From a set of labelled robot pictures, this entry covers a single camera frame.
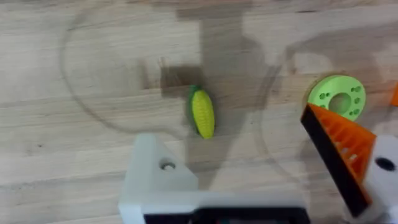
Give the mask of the bare white left gripper left finger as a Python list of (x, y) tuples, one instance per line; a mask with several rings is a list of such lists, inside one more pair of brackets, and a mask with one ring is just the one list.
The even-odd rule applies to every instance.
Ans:
[(153, 134), (138, 135), (132, 147), (119, 213), (124, 223), (188, 223), (177, 193), (198, 190), (198, 178)]

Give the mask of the white orange left gripper right finger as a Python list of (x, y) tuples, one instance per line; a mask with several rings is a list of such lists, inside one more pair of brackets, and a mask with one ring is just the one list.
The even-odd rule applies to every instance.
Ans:
[(375, 135), (311, 103), (301, 117), (350, 223), (397, 223), (397, 137)]

